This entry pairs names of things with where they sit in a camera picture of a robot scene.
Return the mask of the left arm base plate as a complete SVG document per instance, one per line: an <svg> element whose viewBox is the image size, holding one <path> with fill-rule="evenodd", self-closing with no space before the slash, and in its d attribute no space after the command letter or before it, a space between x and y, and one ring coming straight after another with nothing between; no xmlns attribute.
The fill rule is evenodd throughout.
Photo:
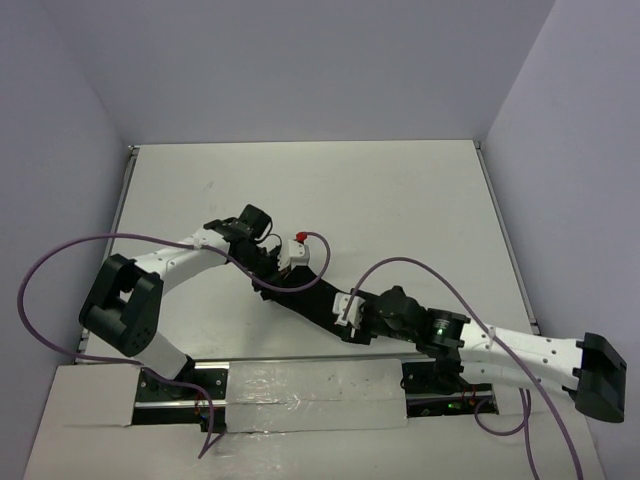
<svg viewBox="0 0 640 480"><path fill-rule="evenodd" d="M226 429L228 368L197 368L193 380L212 398L213 432L222 433ZM163 384L145 372L139 374L131 420L133 425L198 425L206 433L208 421L208 402L202 393Z"/></svg>

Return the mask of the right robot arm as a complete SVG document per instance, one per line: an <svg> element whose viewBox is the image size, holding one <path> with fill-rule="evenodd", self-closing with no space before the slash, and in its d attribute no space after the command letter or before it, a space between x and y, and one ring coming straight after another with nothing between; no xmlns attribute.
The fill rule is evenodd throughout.
<svg viewBox="0 0 640 480"><path fill-rule="evenodd" d="M601 335L557 339L480 327L463 314L421 306L399 286L379 296L338 293L332 312L350 340L384 336L412 343L435 360L434 377L444 390L462 384L540 384L567 395L587 417L607 423L624 419L627 364Z"/></svg>

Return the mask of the black t shirt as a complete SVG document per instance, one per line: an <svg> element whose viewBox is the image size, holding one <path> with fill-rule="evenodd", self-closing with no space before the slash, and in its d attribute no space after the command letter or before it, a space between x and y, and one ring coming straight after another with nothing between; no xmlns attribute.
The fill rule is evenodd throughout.
<svg viewBox="0 0 640 480"><path fill-rule="evenodd" d="M282 288L294 288L310 283L316 278L316 274L309 267L296 267L289 274L275 274L265 281L271 285ZM361 345L369 345L372 339L377 337L371 331L371 327L362 322L361 328L351 335L351 327L336 325L337 316L332 312L334 299L342 291L326 282L320 280L309 289L296 293L281 293L252 283L263 300L270 300L276 304L291 310L314 325L333 334L340 340Z"/></svg>

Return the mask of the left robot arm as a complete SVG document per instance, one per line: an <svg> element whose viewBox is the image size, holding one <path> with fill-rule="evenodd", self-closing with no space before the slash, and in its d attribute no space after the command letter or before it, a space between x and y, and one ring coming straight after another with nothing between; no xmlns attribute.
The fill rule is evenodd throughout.
<svg viewBox="0 0 640 480"><path fill-rule="evenodd" d="M196 275L236 260L250 274L274 285L280 274L308 261L308 250L288 240L272 249L261 245L271 218L253 205L238 218L213 220L179 242L156 252L108 257L79 315L80 324L123 356L160 375L173 398L195 387L195 363L158 332L164 294Z"/></svg>

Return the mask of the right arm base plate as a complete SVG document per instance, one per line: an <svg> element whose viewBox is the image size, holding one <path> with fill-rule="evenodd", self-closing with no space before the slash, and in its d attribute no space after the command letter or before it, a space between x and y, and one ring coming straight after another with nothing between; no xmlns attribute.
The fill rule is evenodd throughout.
<svg viewBox="0 0 640 480"><path fill-rule="evenodd" d="M491 384L468 383L453 364L443 361L403 362L400 386L409 418L498 412Z"/></svg>

